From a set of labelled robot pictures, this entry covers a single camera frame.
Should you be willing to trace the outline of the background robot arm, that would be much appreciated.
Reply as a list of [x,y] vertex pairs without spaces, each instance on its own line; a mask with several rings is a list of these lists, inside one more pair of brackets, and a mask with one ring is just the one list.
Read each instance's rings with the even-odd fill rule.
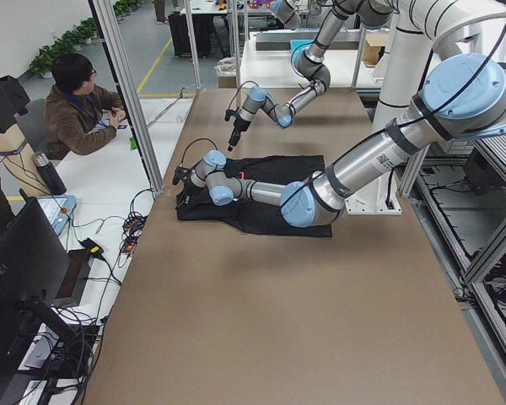
[[271,1],[272,14],[287,29],[295,30],[300,26],[300,17],[297,9],[288,0]]

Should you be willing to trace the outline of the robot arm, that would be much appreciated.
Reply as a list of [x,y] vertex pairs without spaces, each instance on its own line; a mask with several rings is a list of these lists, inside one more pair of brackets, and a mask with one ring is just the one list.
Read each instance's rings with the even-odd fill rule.
[[348,17],[356,14],[365,27],[377,30],[388,22],[392,12],[393,8],[386,1],[333,1],[316,37],[308,47],[296,51],[291,57],[294,70],[306,78],[309,85],[284,104],[273,101],[267,90],[253,86],[240,108],[225,112],[225,121],[234,118],[228,150],[237,146],[241,134],[248,130],[258,111],[265,112],[285,129],[293,124],[298,112],[329,89],[331,74],[324,64],[324,55]]
[[286,186],[228,177],[225,155],[211,150],[190,170],[181,196],[207,190],[224,206],[251,200],[277,206],[293,227],[333,222],[354,193],[430,143],[506,134],[506,70],[478,53],[442,61],[427,76],[407,109],[341,155],[323,171]]

